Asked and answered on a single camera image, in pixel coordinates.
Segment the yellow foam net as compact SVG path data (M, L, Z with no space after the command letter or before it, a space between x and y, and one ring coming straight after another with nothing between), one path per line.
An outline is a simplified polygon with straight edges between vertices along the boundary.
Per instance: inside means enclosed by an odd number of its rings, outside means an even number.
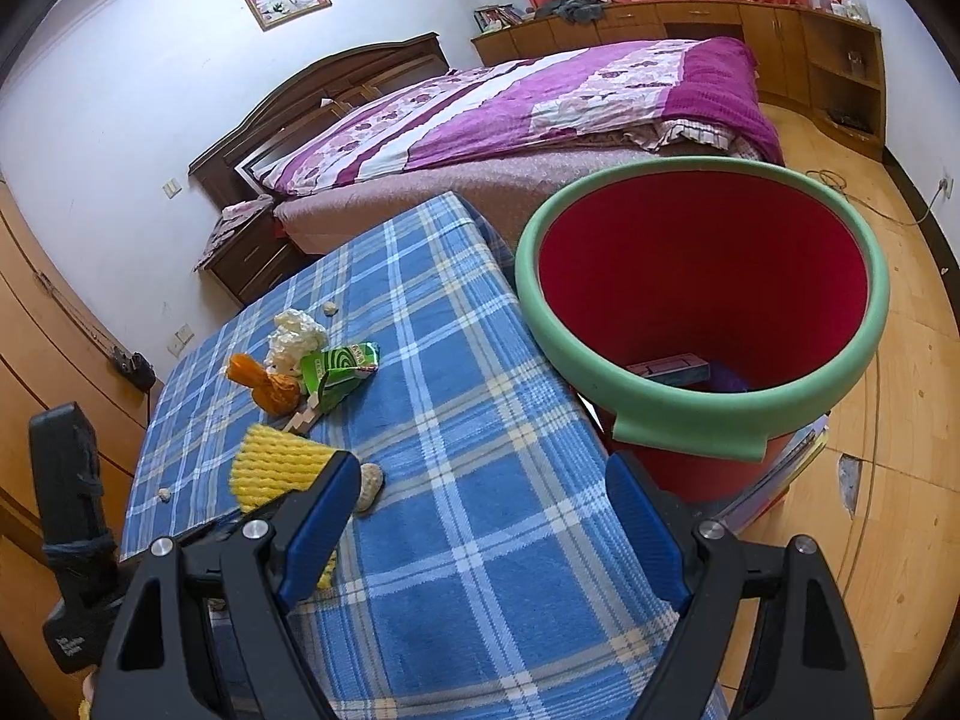
M247 427L229 470L229 491L243 514L290 491L306 491L335 450L267 424Z

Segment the wooden stick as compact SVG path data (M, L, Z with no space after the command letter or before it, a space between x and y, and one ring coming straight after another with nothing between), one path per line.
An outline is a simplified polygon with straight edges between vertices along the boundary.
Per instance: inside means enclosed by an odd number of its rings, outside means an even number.
M320 420L322 410L320 409L320 399L318 394L311 395L304 403L301 410L288 419L283 427L283 431L288 434L306 437L313 429L314 424Z

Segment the long wooden cabinet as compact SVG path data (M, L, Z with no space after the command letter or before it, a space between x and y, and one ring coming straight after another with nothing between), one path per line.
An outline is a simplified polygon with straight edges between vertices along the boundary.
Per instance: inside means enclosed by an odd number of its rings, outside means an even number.
M472 39L482 64L542 59L599 47L690 49L700 73L731 73L762 103L811 119L846 148L878 160L885 151L887 85L880 29L800 5L745 0L651 0L608 4L596 20L534 16Z

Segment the stack of books under bin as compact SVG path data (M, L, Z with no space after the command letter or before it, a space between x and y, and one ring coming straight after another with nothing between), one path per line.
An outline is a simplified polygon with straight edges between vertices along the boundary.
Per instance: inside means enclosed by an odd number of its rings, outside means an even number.
M731 499L716 504L708 512L708 517L734 533L742 533L748 525L752 525L768 509L778 504L789 491L789 486L827 447L828 421L830 415L823 415L799 429L755 483Z

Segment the books on cabinet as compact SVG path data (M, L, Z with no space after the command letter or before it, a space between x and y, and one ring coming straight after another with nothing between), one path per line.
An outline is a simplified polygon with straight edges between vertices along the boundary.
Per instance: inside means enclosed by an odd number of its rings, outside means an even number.
M482 5L473 10L473 19L482 34L523 26L529 15L513 4Z

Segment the dark wooden headboard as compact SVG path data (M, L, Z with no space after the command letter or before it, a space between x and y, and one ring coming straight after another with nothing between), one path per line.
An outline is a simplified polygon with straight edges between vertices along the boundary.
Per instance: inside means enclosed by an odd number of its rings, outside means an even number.
M342 117L396 89L449 70L438 34L353 47L316 60L267 94L189 166L189 179L224 208L267 190L260 173Z

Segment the blue plaid tablecloth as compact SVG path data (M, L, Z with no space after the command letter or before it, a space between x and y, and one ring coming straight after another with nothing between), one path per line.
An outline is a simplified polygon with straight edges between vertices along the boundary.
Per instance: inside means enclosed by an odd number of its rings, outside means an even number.
M386 484L340 540L332 587L290 622L343 718L622 718L674 629L608 502L607 455L530 336L512 257L452 193L364 232L179 362L128 495L133 556L236 507L260 411L229 382L278 312L335 305L373 377L314 426Z

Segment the black power strip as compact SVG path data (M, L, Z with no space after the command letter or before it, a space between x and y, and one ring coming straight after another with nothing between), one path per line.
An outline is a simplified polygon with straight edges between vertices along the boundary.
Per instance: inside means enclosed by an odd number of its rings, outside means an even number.
M114 369L139 392L149 394L153 390L156 383L155 367L149 364L142 353L129 353L119 346L114 346L110 359Z

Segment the green snack wrapper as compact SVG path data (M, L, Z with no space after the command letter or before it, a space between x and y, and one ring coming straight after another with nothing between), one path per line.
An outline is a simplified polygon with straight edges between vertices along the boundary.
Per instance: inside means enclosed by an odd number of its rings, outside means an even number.
M369 341L314 351L299 361L308 403L320 416L330 413L379 369L379 346Z

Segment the clothes on nightstand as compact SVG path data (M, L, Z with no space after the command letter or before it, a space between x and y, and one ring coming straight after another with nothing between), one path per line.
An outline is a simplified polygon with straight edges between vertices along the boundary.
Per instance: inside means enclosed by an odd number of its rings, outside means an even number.
M194 270L203 270L210 265L215 255L235 238L244 226L272 208L274 208L274 199L268 195L259 195L254 200L244 200L223 208L210 236L206 239L205 249L195 263Z

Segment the teal white carton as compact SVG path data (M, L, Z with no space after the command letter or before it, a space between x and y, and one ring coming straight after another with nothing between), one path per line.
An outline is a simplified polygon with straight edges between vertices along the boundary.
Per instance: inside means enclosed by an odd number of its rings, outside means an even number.
M711 379L709 362L697 355L675 355L635 362L626 368L631 374L667 387L692 387Z

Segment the peanut beside yellow net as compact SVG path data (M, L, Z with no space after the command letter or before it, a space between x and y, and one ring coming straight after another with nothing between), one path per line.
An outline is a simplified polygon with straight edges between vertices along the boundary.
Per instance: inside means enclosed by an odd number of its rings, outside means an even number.
M367 514L381 494L386 483L386 475L377 463L363 463L359 467L359 493L353 514Z

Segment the dark wooden nightstand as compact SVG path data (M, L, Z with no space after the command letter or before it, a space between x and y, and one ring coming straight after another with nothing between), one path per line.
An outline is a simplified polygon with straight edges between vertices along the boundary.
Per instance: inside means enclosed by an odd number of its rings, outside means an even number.
M288 236L272 208L244 226L199 271L210 275L238 304L249 305L316 260Z

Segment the red bin green rim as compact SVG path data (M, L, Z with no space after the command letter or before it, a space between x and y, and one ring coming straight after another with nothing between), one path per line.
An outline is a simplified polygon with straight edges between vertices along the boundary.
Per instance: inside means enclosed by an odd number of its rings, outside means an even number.
M545 358L690 504L755 483L799 429L843 400L877 351L889 269L853 205L799 172L664 158L562 188L516 252L524 319ZM750 385L667 387L635 362L697 355Z

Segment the bed with purple quilt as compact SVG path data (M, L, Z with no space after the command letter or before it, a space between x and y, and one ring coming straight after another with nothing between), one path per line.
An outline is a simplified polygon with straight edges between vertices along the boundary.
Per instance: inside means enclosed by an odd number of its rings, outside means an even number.
M599 47L449 71L348 112L260 173L275 215L324 255L454 192L508 242L537 206L592 172L661 156L778 164L754 88L700 73L681 47Z

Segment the orange wrapper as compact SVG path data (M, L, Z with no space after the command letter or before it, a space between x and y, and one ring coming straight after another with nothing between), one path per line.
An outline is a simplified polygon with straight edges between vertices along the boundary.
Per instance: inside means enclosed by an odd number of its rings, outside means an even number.
M249 355L231 356L226 377L249 388L254 403L270 418L291 415L301 401L301 388L294 377L267 371Z

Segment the items on cabinet corner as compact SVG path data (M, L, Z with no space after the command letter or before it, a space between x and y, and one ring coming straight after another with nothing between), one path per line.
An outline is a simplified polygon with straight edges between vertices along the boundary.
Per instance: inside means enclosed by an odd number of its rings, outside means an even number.
M871 24L869 10L857 0L818 0L818 4L823 11L829 11L839 18L857 21L858 23L864 23L864 25Z

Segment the purple plastic bag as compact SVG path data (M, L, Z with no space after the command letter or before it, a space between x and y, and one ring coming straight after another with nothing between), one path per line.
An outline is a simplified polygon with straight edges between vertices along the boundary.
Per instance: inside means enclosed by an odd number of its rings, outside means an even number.
M750 390L747 380L720 362L709 364L709 390L716 394L743 394Z

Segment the grey clothes pile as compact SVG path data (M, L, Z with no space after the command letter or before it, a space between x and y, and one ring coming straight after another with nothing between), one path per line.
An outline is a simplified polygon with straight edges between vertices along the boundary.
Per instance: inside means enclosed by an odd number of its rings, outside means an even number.
M548 0L535 10L535 20L562 18L570 25L590 25L604 18L604 0Z

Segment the white foam net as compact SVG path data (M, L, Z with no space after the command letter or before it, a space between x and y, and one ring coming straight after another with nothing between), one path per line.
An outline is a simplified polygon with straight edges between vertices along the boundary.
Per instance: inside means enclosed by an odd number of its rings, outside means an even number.
M268 335L265 367L268 372L296 377L301 360L327 346L327 332L313 317L298 309L285 309L274 317L275 328Z

